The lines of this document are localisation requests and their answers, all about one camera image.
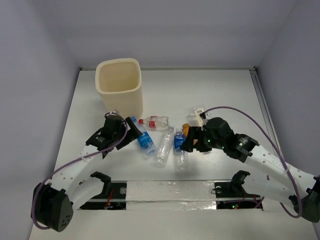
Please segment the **orange plastic bottle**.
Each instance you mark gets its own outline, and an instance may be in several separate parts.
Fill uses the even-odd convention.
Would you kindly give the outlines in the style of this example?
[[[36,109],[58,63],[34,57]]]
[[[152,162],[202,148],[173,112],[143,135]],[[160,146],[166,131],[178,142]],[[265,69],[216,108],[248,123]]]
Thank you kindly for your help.
[[[183,135],[185,138],[187,138],[188,136],[188,133],[189,133],[189,128],[190,128],[190,125],[188,123],[185,123],[182,125],[182,132],[183,132]],[[194,139],[193,140],[193,145],[196,145],[198,142],[198,139]]]

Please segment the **clear unlabelled plastic bottle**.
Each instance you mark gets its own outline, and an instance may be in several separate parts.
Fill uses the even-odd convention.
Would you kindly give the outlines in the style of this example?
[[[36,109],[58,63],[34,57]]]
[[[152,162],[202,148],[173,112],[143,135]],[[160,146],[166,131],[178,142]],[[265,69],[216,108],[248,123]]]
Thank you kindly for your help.
[[[164,168],[167,164],[168,157],[174,141],[175,129],[173,126],[169,126],[163,133],[159,148],[156,153],[155,166]]]

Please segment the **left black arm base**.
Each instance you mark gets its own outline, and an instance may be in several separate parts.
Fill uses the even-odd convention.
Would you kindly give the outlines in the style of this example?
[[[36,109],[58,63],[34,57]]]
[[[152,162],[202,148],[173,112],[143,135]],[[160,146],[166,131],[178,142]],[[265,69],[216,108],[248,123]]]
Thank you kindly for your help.
[[[111,177],[95,172],[91,175],[103,183],[102,190],[98,195],[84,203],[80,210],[125,210],[127,201],[127,182],[113,181]]]

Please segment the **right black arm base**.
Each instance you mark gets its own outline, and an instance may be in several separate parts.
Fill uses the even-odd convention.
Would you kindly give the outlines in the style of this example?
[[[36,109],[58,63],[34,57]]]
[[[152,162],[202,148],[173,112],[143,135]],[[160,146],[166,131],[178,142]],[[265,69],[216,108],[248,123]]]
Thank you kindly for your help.
[[[231,180],[214,183],[214,188],[210,193],[216,197],[216,208],[218,210],[263,210],[263,198],[256,194],[249,194],[243,188],[244,180],[249,175],[249,172],[240,170]]]

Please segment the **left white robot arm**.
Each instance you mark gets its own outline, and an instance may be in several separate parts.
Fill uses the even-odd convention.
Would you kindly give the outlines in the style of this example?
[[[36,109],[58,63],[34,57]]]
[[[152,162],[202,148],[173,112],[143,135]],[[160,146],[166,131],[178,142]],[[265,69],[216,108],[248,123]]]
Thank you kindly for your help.
[[[33,191],[31,219],[41,230],[62,232],[88,200],[113,194],[111,177],[99,169],[108,153],[140,137],[131,117],[107,113],[104,125],[85,142],[78,157],[57,168]]]

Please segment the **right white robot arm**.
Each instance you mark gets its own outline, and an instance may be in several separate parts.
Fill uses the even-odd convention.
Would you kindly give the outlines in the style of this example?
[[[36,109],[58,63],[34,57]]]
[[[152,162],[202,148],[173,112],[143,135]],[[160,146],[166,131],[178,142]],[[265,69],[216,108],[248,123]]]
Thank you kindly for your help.
[[[234,133],[229,124],[220,117],[204,122],[203,126],[191,126],[181,145],[181,150],[206,153],[212,149],[222,150],[228,157],[265,173],[255,177],[248,171],[239,170],[230,181],[215,184],[218,198],[242,198],[258,195],[290,206],[303,219],[320,221],[320,178],[294,166],[283,164],[255,139]]]

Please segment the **white cap blue label bottle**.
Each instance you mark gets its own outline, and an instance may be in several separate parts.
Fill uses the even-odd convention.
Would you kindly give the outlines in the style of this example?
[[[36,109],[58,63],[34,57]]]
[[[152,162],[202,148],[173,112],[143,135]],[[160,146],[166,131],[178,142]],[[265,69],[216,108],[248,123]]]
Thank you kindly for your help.
[[[177,129],[173,138],[174,166],[176,172],[184,172],[189,168],[188,153],[181,150],[185,141],[185,135],[181,129]]]

